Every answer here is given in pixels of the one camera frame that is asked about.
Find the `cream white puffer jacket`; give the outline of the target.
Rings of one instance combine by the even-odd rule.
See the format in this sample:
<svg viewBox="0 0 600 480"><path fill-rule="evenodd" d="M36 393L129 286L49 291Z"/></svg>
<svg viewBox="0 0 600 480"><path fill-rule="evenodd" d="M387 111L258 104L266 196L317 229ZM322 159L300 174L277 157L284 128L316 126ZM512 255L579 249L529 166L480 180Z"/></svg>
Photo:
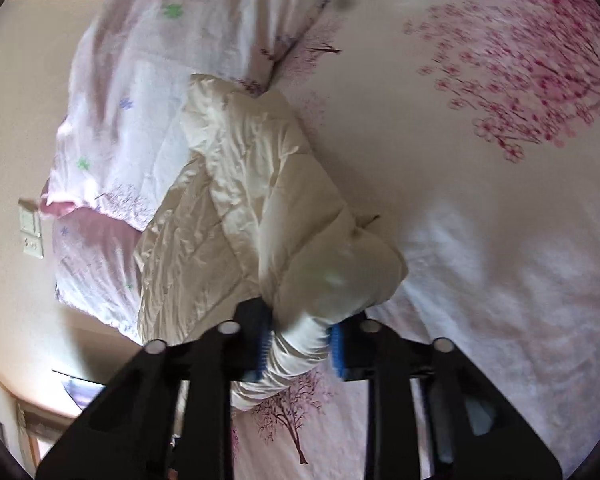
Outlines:
<svg viewBox="0 0 600 480"><path fill-rule="evenodd" d="M341 196L282 94L195 75L181 114L189 159L135 248L142 341L182 344L259 297L274 334L248 411L326 359L335 324L390 299L400 252Z"/></svg>

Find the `pink floral bed sheet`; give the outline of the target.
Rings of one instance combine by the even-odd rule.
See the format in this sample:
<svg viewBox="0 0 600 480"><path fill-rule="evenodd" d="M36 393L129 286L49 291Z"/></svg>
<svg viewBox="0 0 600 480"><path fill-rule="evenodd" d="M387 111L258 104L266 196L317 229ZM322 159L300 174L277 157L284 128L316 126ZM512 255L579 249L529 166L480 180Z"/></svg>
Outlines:
<svg viewBox="0 0 600 480"><path fill-rule="evenodd" d="M600 440L600 7L329 0L275 88L446 337L573 474Z"/></svg>

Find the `white pink floral pillow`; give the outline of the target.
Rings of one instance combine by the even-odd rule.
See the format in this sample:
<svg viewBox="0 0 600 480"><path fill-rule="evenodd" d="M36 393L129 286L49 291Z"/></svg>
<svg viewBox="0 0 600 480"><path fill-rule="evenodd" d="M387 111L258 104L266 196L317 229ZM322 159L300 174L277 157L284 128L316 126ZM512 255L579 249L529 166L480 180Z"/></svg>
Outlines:
<svg viewBox="0 0 600 480"><path fill-rule="evenodd" d="M326 0L102 0L74 55L41 208L57 226L56 294L137 338L132 251L185 165L189 79L257 96Z"/></svg>

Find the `white wall switch panel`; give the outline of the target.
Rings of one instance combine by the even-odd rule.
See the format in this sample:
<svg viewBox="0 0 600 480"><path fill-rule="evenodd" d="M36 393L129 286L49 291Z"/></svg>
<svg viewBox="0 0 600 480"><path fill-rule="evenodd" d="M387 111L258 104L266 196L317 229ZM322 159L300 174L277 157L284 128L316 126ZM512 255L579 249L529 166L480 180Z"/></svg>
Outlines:
<svg viewBox="0 0 600 480"><path fill-rule="evenodd" d="M18 200L18 219L22 252L43 259L42 224L38 206L30 200Z"/></svg>

